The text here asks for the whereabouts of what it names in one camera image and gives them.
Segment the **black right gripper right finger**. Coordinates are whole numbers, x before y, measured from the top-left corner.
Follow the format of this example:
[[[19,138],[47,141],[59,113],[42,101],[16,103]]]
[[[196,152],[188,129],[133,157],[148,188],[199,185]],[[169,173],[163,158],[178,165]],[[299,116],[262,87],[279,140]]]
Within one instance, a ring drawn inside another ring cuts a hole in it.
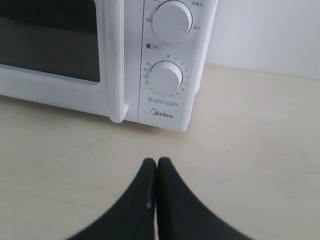
[[[160,240],[249,240],[210,211],[189,189],[168,157],[157,166],[156,216]]]

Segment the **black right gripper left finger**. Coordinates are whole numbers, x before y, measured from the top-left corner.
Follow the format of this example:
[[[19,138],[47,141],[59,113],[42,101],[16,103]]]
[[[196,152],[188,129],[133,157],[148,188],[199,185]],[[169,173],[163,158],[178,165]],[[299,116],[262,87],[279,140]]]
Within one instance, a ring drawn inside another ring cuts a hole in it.
[[[157,165],[143,160],[122,196],[102,216],[71,240],[153,240],[155,238]]]

